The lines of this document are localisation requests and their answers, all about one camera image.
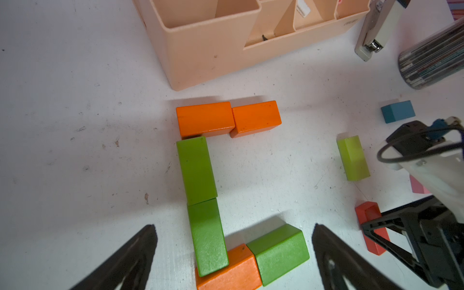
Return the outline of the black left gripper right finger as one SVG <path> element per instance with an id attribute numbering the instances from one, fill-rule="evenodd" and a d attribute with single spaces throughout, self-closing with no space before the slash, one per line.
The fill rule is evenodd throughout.
<path id="1" fill-rule="evenodd" d="M 325 225 L 315 225 L 312 244 L 324 289 L 346 290 L 346 282 L 356 290 L 400 289 Z"/>

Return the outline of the orange block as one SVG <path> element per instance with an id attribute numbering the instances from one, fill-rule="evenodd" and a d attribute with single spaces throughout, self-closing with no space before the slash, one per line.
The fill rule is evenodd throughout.
<path id="1" fill-rule="evenodd" d="M 231 138 L 269 131 L 282 124 L 275 100 L 235 107 L 232 113 L 235 128 L 230 132 Z"/>
<path id="2" fill-rule="evenodd" d="M 252 251 L 241 244 L 228 251 L 229 266 L 200 277 L 195 269 L 197 290 L 258 290 L 261 275 Z"/>
<path id="3" fill-rule="evenodd" d="M 235 128 L 229 101 L 176 108 L 182 140 L 229 134 Z"/>

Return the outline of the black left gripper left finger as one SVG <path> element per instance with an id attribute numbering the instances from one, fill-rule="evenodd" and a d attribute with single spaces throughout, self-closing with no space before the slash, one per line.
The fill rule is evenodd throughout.
<path id="1" fill-rule="evenodd" d="M 144 290 L 149 278 L 158 236 L 153 224 L 137 234 L 92 273 L 72 287 L 74 290 Z"/>

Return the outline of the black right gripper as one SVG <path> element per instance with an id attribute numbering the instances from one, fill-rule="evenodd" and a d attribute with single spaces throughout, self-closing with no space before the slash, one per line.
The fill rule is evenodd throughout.
<path id="1" fill-rule="evenodd" d="M 412 253 L 377 234 L 380 228 L 405 231 Z M 428 285 L 464 287 L 464 225 L 438 199 L 423 198 L 385 211 L 361 229 Z"/>

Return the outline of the teal block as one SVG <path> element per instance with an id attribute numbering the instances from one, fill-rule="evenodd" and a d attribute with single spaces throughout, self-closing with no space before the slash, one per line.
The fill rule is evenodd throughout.
<path id="1" fill-rule="evenodd" d="M 410 100 L 383 106 L 381 107 L 381 112 L 387 124 L 416 116 Z"/>

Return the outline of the light green block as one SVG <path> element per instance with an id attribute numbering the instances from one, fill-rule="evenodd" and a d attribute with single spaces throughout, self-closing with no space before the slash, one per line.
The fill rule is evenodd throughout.
<path id="1" fill-rule="evenodd" d="M 340 139 L 337 146 L 348 181 L 360 181 L 370 177 L 359 136 Z"/>

